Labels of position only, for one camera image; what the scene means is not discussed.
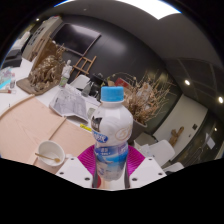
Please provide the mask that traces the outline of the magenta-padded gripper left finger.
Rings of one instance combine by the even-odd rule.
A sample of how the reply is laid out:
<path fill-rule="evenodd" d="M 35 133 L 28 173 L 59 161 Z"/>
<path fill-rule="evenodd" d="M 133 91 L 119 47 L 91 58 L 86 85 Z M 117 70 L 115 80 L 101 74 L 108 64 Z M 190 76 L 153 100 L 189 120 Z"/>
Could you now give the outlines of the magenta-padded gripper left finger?
<path fill-rule="evenodd" d="M 94 147 L 88 147 L 78 157 L 69 157 L 56 175 L 84 188 L 99 187 Z"/>

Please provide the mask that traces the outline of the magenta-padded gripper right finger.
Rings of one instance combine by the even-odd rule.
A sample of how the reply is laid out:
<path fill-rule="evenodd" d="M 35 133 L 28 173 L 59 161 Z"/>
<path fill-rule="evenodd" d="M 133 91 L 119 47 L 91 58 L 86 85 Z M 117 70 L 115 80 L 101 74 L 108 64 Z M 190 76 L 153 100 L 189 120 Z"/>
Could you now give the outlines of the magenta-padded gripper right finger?
<path fill-rule="evenodd" d="M 134 147 L 129 147 L 125 173 L 126 188 L 140 188 L 165 176 L 165 172 L 153 157 L 145 157 Z"/>

